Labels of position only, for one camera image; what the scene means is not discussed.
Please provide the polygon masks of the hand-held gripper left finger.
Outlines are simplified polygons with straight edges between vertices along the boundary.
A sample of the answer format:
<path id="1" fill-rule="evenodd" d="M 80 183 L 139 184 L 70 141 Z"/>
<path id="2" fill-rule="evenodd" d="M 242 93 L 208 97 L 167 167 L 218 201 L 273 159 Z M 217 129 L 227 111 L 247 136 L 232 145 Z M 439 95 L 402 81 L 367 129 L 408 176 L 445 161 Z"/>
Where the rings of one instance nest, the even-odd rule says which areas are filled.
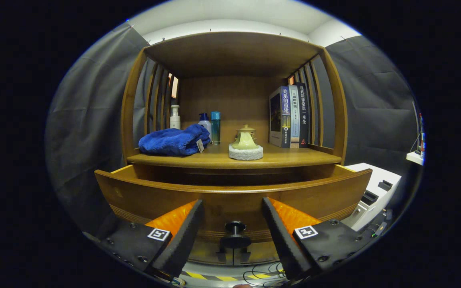
<path id="1" fill-rule="evenodd" d="M 166 225 L 165 217 L 152 224 L 137 224 L 110 216 L 96 234 L 99 248 L 138 271 L 163 280 L 178 277 L 190 255 L 204 218 L 201 199 L 168 213 L 178 222 Z"/>

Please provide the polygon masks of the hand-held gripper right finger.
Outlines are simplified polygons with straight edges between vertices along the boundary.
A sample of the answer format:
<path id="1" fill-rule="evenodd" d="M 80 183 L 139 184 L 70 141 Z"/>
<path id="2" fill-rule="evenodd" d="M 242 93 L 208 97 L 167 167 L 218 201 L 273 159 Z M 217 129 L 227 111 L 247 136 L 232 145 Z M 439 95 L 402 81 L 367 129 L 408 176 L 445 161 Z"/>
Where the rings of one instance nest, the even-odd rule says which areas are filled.
<path id="1" fill-rule="evenodd" d="M 271 198 L 262 199 L 267 222 L 284 273 L 289 280 L 324 273 L 359 254 L 371 241 L 370 233 L 359 233 L 342 221 L 295 224 L 291 232 Z"/>

